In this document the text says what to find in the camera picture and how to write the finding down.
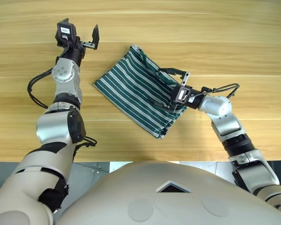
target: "black cable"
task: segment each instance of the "black cable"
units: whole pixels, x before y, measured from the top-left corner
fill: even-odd
[[[74,156],[76,155],[79,148],[81,148],[82,146],[85,146],[85,147],[88,148],[89,146],[95,147],[96,144],[97,144],[97,141],[94,138],[91,138],[91,137],[85,136],[85,138],[83,140],[86,141],[86,142],[76,145],[75,151],[74,151]]]
[[[64,51],[62,52],[62,54],[61,54],[59,57],[63,57],[63,56],[66,54],[66,52],[69,50],[69,48],[70,48],[70,45],[67,45],[67,46],[64,48]],[[52,69],[53,69],[53,68],[50,68],[50,69],[48,69],[46,72],[44,72],[44,73],[42,73],[42,74],[40,74],[40,75],[37,75],[36,77],[33,77],[33,78],[29,81],[29,83],[28,83],[28,85],[27,85],[27,92],[28,92],[29,97],[31,98],[31,100],[32,100],[35,104],[37,104],[38,106],[40,106],[40,107],[42,107],[42,108],[44,108],[44,109],[47,109],[48,106],[45,105],[44,103],[42,103],[40,100],[38,100],[38,99],[32,94],[32,86],[33,86],[36,82],[38,82],[39,80],[41,80],[41,79],[43,79],[44,77],[50,75],[51,72],[52,72]]]
[[[237,91],[237,89],[239,87],[240,87],[240,85],[238,83],[232,83],[232,84],[228,84],[226,86],[220,87],[220,88],[213,88],[212,90],[205,91],[205,92],[202,92],[202,93],[197,94],[197,95],[192,95],[190,97],[195,98],[195,97],[200,96],[200,95],[207,95],[207,94],[210,94],[210,93],[219,93],[219,92],[224,92],[224,91],[228,91],[228,90],[233,89],[233,91],[230,94],[228,94],[228,96],[227,96],[227,98],[230,98],[230,97],[234,96],[235,92]]]

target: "wood grain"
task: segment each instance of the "wood grain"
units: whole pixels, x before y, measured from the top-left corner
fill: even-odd
[[[0,161],[39,146],[43,110],[26,87],[60,54],[56,23],[66,17],[82,40],[95,24],[100,30],[98,50],[87,50],[81,65],[81,113],[98,145],[76,161],[227,160],[202,112],[187,110],[157,140],[93,87],[131,44],[161,67],[190,70],[196,89],[239,83],[234,113],[266,159],[281,160],[281,0],[0,0]],[[54,89],[47,77],[34,93],[49,104]]]

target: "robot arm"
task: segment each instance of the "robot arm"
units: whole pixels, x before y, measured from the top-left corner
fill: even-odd
[[[201,91],[197,91],[185,86],[190,72],[172,68],[161,70],[170,74],[179,74],[183,79],[181,85],[174,88],[170,109],[175,109],[177,105],[185,105],[205,112],[211,119],[212,128],[229,155],[229,161],[234,167],[232,175],[236,184],[281,211],[279,180],[260,150],[252,144],[239,119],[232,113],[229,97],[234,95],[239,85],[232,84],[235,88],[228,97],[213,97],[206,94],[215,92],[212,89],[203,87]]]
[[[74,25],[65,19],[58,23],[56,39],[65,50],[52,69],[56,83],[53,104],[37,121],[41,147],[24,157],[0,189],[0,225],[52,225],[53,212],[68,194],[67,180],[76,151],[96,144],[86,137],[79,85],[85,47],[97,48],[98,27],[94,28],[92,43],[81,42]]]

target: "striped fabric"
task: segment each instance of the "striped fabric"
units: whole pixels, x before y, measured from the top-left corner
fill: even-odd
[[[187,107],[177,107],[176,111],[168,112],[152,103],[168,106],[171,92],[178,84],[158,69],[138,46],[132,45],[129,52],[94,86],[130,119],[161,139]]]

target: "white label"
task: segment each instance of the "white label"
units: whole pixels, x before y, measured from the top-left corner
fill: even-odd
[[[190,103],[192,103],[193,101],[194,101],[194,97],[190,97],[189,99],[188,99],[188,102],[190,102]]]
[[[60,30],[63,33],[70,34],[70,29],[68,29],[68,28],[61,27]]]
[[[179,97],[178,97],[178,99],[179,99],[179,100],[181,100],[181,99],[182,99],[182,96],[183,96],[184,92],[185,92],[184,90],[180,91],[180,93],[179,93]]]

